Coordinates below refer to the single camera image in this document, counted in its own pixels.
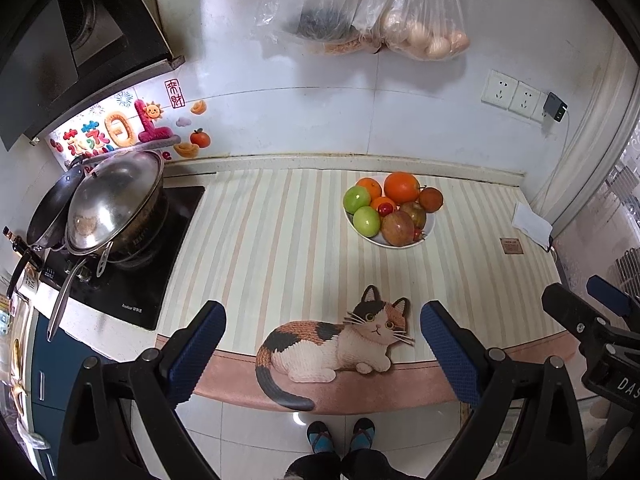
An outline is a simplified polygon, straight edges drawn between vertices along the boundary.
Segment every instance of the blue cabinet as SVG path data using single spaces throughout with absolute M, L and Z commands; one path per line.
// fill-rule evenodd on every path
M 42 435 L 51 444 L 50 449 L 38 451 L 44 474 L 47 479 L 56 478 L 60 435 L 65 421 L 65 412 L 35 403 L 31 404 L 31 411 L 33 413 L 33 428 L 35 432 Z
M 47 342 L 48 324 L 49 319 L 38 314 L 31 359 L 30 400 L 34 430 L 51 444 L 51 449 L 39 453 L 47 479 L 53 479 L 58 466 L 66 405 L 82 362 L 89 356 L 98 356 L 104 364 L 114 361 L 99 356 L 61 329 L 58 329 L 51 343 Z
M 47 342 L 49 319 L 38 314 L 31 361 L 31 402 L 66 410 L 82 362 L 97 353 L 58 329 Z M 100 357 L 104 364 L 113 361 Z

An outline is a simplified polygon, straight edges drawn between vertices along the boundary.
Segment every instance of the range hood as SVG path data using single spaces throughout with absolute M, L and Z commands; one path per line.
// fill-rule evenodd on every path
M 156 0 L 0 1 L 17 10 L 0 18 L 6 149 L 20 135 L 37 142 L 89 106 L 184 62 L 162 35 Z

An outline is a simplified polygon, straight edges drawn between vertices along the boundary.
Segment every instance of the cherry tomato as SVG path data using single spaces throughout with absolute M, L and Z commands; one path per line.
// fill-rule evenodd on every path
M 383 202 L 378 206 L 378 213 L 380 213 L 380 216 L 386 216 L 391 214 L 394 209 L 395 208 L 389 202 Z

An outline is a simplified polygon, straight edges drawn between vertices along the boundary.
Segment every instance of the wall socket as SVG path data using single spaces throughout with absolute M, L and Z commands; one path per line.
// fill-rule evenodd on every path
M 535 88 L 524 84 L 522 81 L 519 81 L 516 93 L 513 95 L 513 99 L 509 105 L 509 110 L 530 119 L 536 105 L 538 104 L 539 98 L 540 90 L 536 90 Z
M 489 72 L 481 100 L 518 115 L 543 123 L 547 94 L 495 70 Z
M 482 92 L 482 101 L 506 110 L 511 104 L 517 87 L 517 79 L 491 70 Z

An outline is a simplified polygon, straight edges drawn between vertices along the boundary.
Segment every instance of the screw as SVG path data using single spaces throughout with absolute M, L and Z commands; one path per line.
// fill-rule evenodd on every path
M 504 358 L 507 357 L 507 355 L 500 348 L 491 348 L 489 350 L 489 357 L 494 361 L 504 361 Z
M 551 363 L 553 368 L 562 368 L 564 366 L 564 361 L 562 361 L 561 357 L 558 357 L 557 355 L 552 355 L 549 358 L 549 362 Z
M 88 357 L 87 359 L 84 360 L 84 362 L 82 362 L 82 367 L 86 368 L 87 370 L 90 370 L 91 368 L 93 368 L 95 365 L 98 364 L 98 358 L 91 356 Z
M 140 358 L 143 361 L 153 361 L 158 355 L 160 351 L 157 348 L 147 348 L 142 354 L 140 354 Z

